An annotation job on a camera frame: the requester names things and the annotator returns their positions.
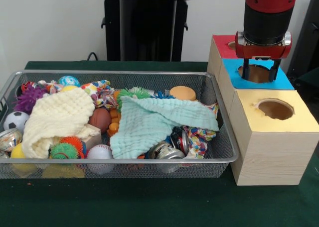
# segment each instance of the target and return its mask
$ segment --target box hole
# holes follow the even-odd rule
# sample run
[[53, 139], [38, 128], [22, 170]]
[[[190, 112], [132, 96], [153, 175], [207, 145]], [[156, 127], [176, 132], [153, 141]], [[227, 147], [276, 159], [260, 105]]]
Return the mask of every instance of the box hole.
[[[250, 76], [249, 81], [257, 84], [268, 83], [269, 82], [269, 69], [265, 66], [250, 64]], [[238, 68], [240, 75], [243, 75], [243, 66]]]
[[229, 42], [228, 47], [232, 50], [236, 50], [236, 42], [235, 41]]
[[279, 99], [262, 100], [257, 107], [272, 119], [286, 120], [294, 114], [293, 107]]

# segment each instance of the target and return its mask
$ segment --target crushed can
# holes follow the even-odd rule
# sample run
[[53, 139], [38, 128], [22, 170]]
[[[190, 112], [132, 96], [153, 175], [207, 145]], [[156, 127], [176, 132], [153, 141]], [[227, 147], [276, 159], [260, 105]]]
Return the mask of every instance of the crushed can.
[[[159, 144], [155, 145], [149, 151], [149, 159], [183, 159], [184, 157], [184, 153], [172, 147], [171, 144], [165, 141], [162, 141]], [[161, 163], [157, 164], [156, 166], [158, 170], [165, 174], [168, 174], [177, 171], [181, 167], [181, 164]]]
[[182, 151], [185, 156], [189, 152], [189, 139], [186, 131], [182, 127], [174, 127], [170, 140], [174, 148]]

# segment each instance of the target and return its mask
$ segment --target metal basket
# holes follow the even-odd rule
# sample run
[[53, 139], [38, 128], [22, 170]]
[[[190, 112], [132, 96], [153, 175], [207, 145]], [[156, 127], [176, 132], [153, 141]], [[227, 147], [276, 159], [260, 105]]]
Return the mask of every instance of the metal basket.
[[[238, 157], [237, 142], [215, 77], [203, 72], [19, 71], [10, 76], [0, 92], [0, 131], [6, 115], [13, 111], [15, 91], [22, 83], [49, 82], [64, 75], [76, 77], [81, 84], [106, 79], [115, 89], [141, 86], [164, 91], [178, 85], [191, 87], [203, 104], [218, 102], [220, 131], [208, 143], [204, 159], [0, 159], [0, 178], [218, 178]], [[111, 171], [100, 175], [96, 170]]]

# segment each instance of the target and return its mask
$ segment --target green fuzzy ball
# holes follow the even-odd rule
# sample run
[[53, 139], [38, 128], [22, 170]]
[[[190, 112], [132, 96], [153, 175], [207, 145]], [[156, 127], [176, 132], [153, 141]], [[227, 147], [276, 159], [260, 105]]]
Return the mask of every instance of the green fuzzy ball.
[[76, 159], [78, 158], [78, 153], [74, 146], [60, 143], [52, 147], [51, 156], [53, 159]]
[[135, 98], [135, 99], [148, 99], [150, 98], [150, 94], [148, 93], [147, 90], [145, 90], [144, 88], [141, 87], [136, 87], [133, 88], [133, 92], [130, 92], [128, 89], [122, 89], [116, 99], [116, 102], [118, 103], [118, 110], [121, 111], [122, 108], [122, 100], [121, 97], [123, 96], [129, 96], [131, 98]]

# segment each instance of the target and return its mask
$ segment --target green tablecloth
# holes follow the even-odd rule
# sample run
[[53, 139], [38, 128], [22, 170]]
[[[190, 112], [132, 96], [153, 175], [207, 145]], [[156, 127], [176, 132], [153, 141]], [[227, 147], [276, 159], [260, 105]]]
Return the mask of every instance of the green tablecloth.
[[[29, 62], [27, 69], [204, 71], [207, 63]], [[0, 223], [22, 226], [319, 226], [319, 159], [299, 186], [219, 179], [1, 180]]]

